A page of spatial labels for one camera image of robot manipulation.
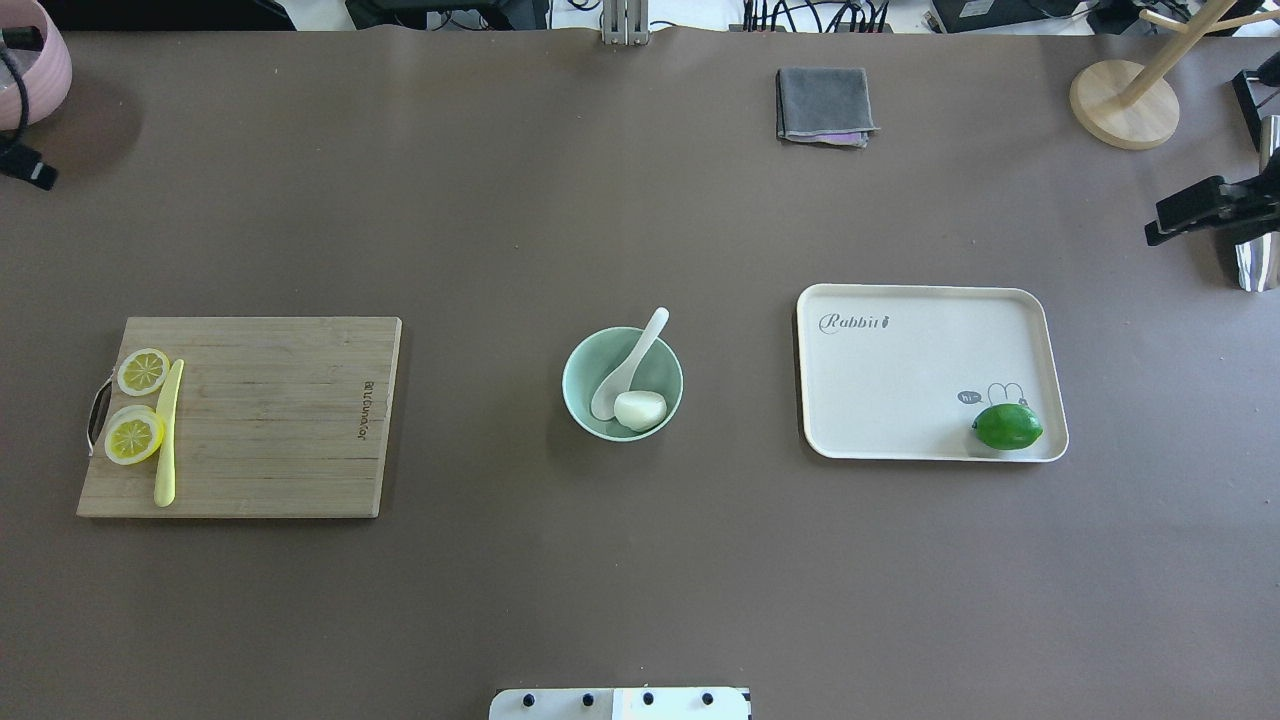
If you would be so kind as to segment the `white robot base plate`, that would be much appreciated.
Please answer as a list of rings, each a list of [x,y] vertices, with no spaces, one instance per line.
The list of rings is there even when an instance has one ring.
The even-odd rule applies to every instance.
[[[503,689],[489,719],[751,719],[750,691],[730,685]]]

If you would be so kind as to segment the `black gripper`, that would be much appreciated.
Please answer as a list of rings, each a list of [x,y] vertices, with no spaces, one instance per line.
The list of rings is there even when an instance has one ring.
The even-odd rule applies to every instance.
[[[1156,202],[1156,219],[1144,228],[1146,242],[1158,246],[1179,234],[1206,229],[1220,229],[1231,243],[1251,242],[1277,231],[1277,202],[1276,177],[1228,183],[1221,176],[1211,176]]]

